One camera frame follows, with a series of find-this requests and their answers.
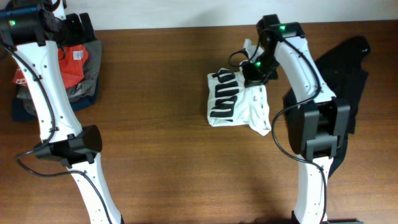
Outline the white t-shirt black print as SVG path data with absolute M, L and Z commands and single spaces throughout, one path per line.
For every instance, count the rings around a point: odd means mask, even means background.
M 242 72 L 226 68 L 207 75 L 207 120 L 212 127 L 248 125 L 262 136 L 271 132 L 265 85 L 246 87 Z

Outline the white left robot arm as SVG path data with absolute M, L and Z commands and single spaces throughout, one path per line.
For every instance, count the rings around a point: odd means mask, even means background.
M 40 144 L 17 154 L 33 154 L 66 168 L 81 193 L 92 223 L 123 223 L 102 171 L 102 139 L 97 126 L 83 127 L 68 99 L 58 50 L 95 39 L 87 13 L 65 14 L 65 1 L 11 1 L 1 10 L 1 47 L 17 62 L 26 80 L 40 128 Z

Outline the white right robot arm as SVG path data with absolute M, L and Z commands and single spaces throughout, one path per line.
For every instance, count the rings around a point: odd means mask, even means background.
M 241 63 L 245 86 L 265 84 L 281 66 L 294 93 L 295 103 L 279 111 L 288 117 L 287 157 L 299 164 L 298 199 L 292 212 L 295 223 L 327 223 L 327 182 L 337 150 L 343 144 L 350 105 L 339 99 L 323 80 L 298 22 L 281 23 L 275 14 L 256 25 L 254 52 Z

